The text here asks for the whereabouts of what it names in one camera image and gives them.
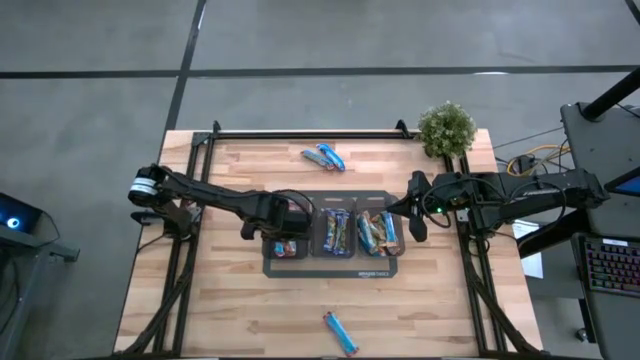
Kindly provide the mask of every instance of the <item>concrete floor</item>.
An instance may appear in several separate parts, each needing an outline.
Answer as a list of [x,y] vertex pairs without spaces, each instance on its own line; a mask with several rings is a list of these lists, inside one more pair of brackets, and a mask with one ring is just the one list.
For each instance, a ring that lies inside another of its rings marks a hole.
[[[0,0],[0,72],[177,70],[195,7]],[[639,35],[623,0],[209,0],[192,68],[634,64]],[[177,128],[208,129],[214,119],[227,129],[389,128],[451,100],[498,145],[560,126],[562,104],[591,100],[622,76],[190,79]],[[21,359],[110,353],[140,231],[126,193],[157,157],[175,84],[0,79],[0,191],[52,213],[63,240],[82,249],[75,264],[51,264]],[[496,155],[563,139],[557,131]],[[573,338],[576,301],[534,307],[545,348],[598,356]]]

